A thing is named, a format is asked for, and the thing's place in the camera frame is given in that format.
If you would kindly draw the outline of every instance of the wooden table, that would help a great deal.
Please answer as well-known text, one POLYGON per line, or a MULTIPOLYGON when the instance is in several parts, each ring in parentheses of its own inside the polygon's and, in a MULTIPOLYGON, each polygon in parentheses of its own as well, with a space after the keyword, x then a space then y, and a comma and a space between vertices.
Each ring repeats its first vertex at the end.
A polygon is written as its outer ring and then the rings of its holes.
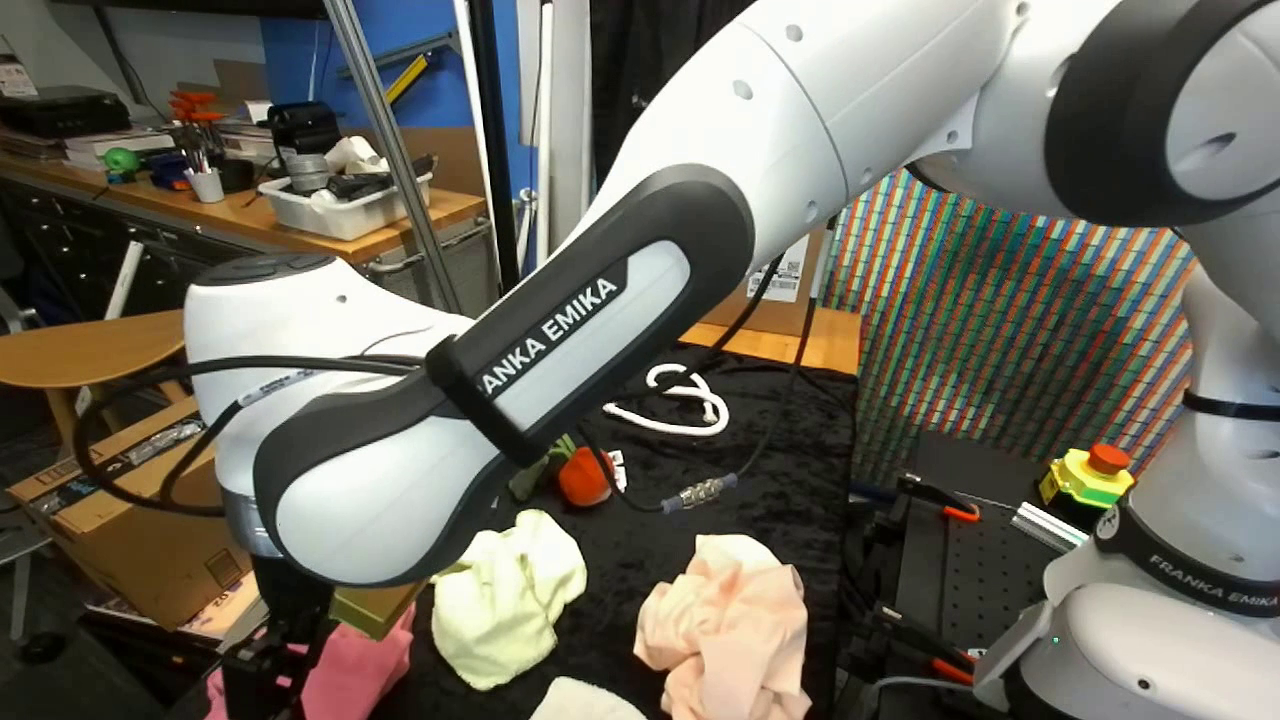
POLYGON ((80 387, 145 373, 185 347, 185 313, 148 313, 124 319, 57 323, 0 337, 0 383, 40 387, 51 424, 73 449, 80 387))
MULTIPOLYGON (((246 244, 265 253, 325 253, 346 264, 369 264, 378 253, 403 247, 403 230, 408 230, 408 219, 396 219, 356 240, 331 240, 331 235, 280 227, 270 202, 255 193, 228 193, 218 202, 198 202, 187 193, 165 193, 148 179, 103 185, 101 170, 15 158, 15 154, 0 154, 0 179, 28 185, 80 202, 94 202, 121 214, 166 223, 191 235, 211 235, 211 240, 246 244)), ((426 214, 435 227, 475 219, 484 214, 484 197, 431 186, 426 214)))
MULTIPOLYGON (((723 330, 723 323, 690 323, 678 345, 714 345, 723 330)), ((837 313, 837 306, 814 306, 810 316, 810 330, 803 345, 803 358, 799 366, 822 366, 822 373, 841 373, 841 376, 856 376, 860 358, 863 358, 863 323, 856 313, 837 313)), ((744 323, 723 351, 731 356, 755 356, 755 358, 770 358, 770 365, 791 365, 799 347, 799 327, 794 330, 759 330, 753 323, 744 323)))

